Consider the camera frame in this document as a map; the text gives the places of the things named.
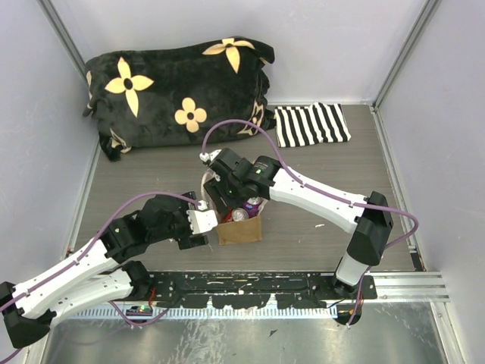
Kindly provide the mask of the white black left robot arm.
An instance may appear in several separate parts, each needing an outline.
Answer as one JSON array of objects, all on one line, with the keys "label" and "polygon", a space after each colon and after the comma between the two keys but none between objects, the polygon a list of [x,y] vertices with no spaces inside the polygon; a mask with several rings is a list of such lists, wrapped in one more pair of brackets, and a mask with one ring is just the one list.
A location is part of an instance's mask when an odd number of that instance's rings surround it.
[{"label": "white black left robot arm", "polygon": [[153,280],[136,257],[150,245],[177,241],[180,249],[207,243],[217,214],[193,192],[147,193],[144,206],[118,212],[83,247],[42,274],[1,284],[1,314],[13,348],[42,339],[67,317],[112,300],[144,300]]}]

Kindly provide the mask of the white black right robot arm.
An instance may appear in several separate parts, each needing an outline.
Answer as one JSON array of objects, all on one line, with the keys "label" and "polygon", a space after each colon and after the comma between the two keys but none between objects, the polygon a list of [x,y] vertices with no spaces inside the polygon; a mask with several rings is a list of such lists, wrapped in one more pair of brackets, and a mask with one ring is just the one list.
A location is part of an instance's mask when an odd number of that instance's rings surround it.
[{"label": "white black right robot arm", "polygon": [[332,278],[338,297],[352,297],[365,271],[380,263],[393,229],[383,194],[346,193],[284,168],[282,162],[264,155],[251,162],[224,148],[202,153],[199,158],[215,174],[204,188],[222,215],[261,197],[304,209],[351,234]]}]

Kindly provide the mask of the red cola can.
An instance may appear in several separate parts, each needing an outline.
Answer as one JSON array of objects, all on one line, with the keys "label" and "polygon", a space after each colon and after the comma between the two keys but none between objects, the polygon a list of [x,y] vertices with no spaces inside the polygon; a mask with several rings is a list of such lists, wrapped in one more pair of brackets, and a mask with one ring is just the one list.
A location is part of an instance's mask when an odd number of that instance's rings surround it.
[{"label": "red cola can", "polygon": [[222,219],[222,223],[225,224],[225,223],[231,222],[232,220],[233,220],[233,216],[232,216],[232,212],[230,212],[227,214],[227,216],[225,216]]}]

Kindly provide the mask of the burlap watermelon canvas bag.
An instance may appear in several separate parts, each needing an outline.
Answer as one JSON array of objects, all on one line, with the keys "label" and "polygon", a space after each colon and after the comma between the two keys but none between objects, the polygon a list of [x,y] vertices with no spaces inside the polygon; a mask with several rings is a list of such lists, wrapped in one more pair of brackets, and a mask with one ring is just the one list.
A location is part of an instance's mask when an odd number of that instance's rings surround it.
[{"label": "burlap watermelon canvas bag", "polygon": [[261,213],[268,201],[266,199],[262,200],[259,213],[255,217],[239,222],[223,222],[222,214],[217,211],[215,202],[204,188],[204,183],[208,182],[214,176],[215,173],[212,170],[205,170],[201,180],[201,195],[202,199],[207,202],[208,207],[215,210],[219,222],[219,225],[216,227],[219,244],[221,246],[228,246],[262,241]]}]

